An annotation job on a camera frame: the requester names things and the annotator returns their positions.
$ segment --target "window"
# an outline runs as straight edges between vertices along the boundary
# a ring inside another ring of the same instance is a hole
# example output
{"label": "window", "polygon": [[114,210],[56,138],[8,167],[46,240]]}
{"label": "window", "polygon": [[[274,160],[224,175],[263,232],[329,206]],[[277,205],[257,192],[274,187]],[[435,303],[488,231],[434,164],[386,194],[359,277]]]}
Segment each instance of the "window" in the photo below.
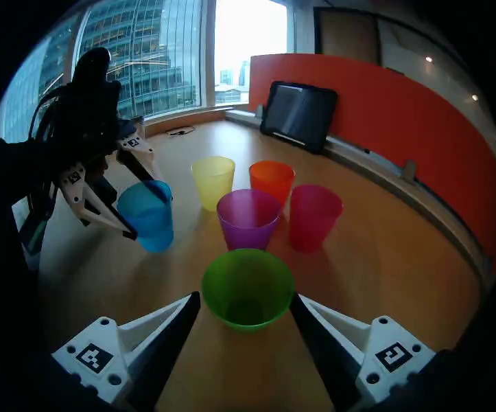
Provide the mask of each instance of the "window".
{"label": "window", "polygon": [[271,0],[217,0],[215,103],[247,103],[251,56],[286,51],[284,5]]}
{"label": "window", "polygon": [[[112,55],[108,80],[131,82],[120,93],[119,113],[151,116],[200,105],[201,7],[202,0],[107,0],[93,6],[80,50],[106,47]],[[119,28],[106,29],[118,21]],[[189,98],[176,87],[188,87]]]}

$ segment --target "window frame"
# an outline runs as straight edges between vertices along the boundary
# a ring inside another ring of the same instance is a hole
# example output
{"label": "window frame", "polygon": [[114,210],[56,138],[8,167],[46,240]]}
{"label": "window frame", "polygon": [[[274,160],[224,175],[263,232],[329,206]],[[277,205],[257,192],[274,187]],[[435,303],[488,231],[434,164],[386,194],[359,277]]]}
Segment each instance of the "window frame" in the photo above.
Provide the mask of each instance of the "window frame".
{"label": "window frame", "polygon": [[[295,7],[291,0],[268,0],[273,1],[275,3],[284,5],[287,10],[287,53],[295,53],[296,52],[296,24],[295,24]],[[84,35],[84,31],[86,30],[86,26],[88,25],[88,20],[91,14],[94,5],[97,2],[89,4],[85,7],[85,9],[80,10],[80,24],[77,25],[77,31],[74,34],[75,41],[73,44],[69,43],[69,47],[72,47],[73,50],[67,53],[67,58],[64,62],[65,67],[65,75],[63,77],[63,83],[66,84],[72,80],[74,76],[74,69],[76,66],[76,62],[80,58],[80,49],[82,45],[82,38]],[[156,113],[153,115],[145,116],[145,121],[150,124],[152,122],[158,122],[164,120],[166,118],[174,117],[177,115],[183,115],[187,113],[198,113],[200,111],[208,111],[213,110],[215,108],[219,108],[222,106],[230,106],[233,108],[247,108],[248,102],[235,102],[235,103],[216,103],[215,102],[215,11],[217,7],[217,0],[200,0],[200,47],[199,47],[199,56],[198,62],[200,65],[199,74],[199,87],[198,92],[200,104],[197,106],[191,106],[187,108],[178,108],[176,110],[167,110],[163,113]],[[122,8],[122,16],[124,13],[130,13],[130,19],[127,21],[122,21],[120,18],[120,22],[116,24],[111,24],[107,30],[107,32],[114,30],[118,30],[120,28],[121,23],[127,23],[135,16],[134,10],[129,10],[131,6],[128,2],[124,3],[124,7]],[[104,17],[105,13],[98,14],[98,17]],[[93,26],[93,30],[95,30],[96,25],[99,22],[104,22],[105,19],[99,19],[90,23]],[[143,44],[143,37],[135,37],[134,42],[131,46],[135,44],[139,44],[139,49],[141,51]],[[187,92],[185,87],[183,87],[183,101],[185,101],[185,96]],[[154,98],[159,100],[160,96],[155,94]]]}

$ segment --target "skyscraper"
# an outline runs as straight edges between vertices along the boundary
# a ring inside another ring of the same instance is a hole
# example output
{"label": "skyscraper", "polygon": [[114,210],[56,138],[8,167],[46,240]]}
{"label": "skyscraper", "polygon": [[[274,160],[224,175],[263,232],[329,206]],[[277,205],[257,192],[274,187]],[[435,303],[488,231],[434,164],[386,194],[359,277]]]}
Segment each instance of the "skyscraper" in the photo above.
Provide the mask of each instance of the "skyscraper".
{"label": "skyscraper", "polygon": [[240,67],[240,77],[238,85],[249,87],[250,86],[250,62],[244,60]]}
{"label": "skyscraper", "polygon": [[231,69],[221,70],[219,83],[232,85],[233,71]]}
{"label": "skyscraper", "polygon": [[94,47],[111,55],[107,80],[118,80],[122,117],[199,105],[200,0],[164,8],[163,0],[107,0],[93,7],[80,56]]}

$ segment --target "wooden floor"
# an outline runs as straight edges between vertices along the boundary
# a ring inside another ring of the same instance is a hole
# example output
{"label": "wooden floor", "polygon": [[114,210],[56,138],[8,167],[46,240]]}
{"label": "wooden floor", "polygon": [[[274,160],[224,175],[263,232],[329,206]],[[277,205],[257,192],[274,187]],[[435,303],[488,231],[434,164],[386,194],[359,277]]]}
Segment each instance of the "wooden floor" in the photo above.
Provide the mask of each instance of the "wooden floor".
{"label": "wooden floor", "polygon": [[[405,203],[362,176],[258,130],[221,121],[184,136],[149,139],[173,189],[175,240],[147,253],[94,225],[84,228],[58,199],[41,260],[46,333],[55,350],[105,315],[118,324],[200,289],[205,268],[226,252],[215,214],[202,211],[190,165],[209,155],[236,162],[234,188],[249,187],[248,167],[274,159],[295,184],[339,194],[344,213],[319,252],[287,243],[287,213],[268,251],[291,269],[296,290],[361,321],[387,314],[433,350],[452,347],[478,302],[473,271],[448,240]],[[119,193],[136,183],[111,163]],[[325,411],[331,403],[289,312],[266,330],[241,334],[202,308],[157,404],[165,411]]]}

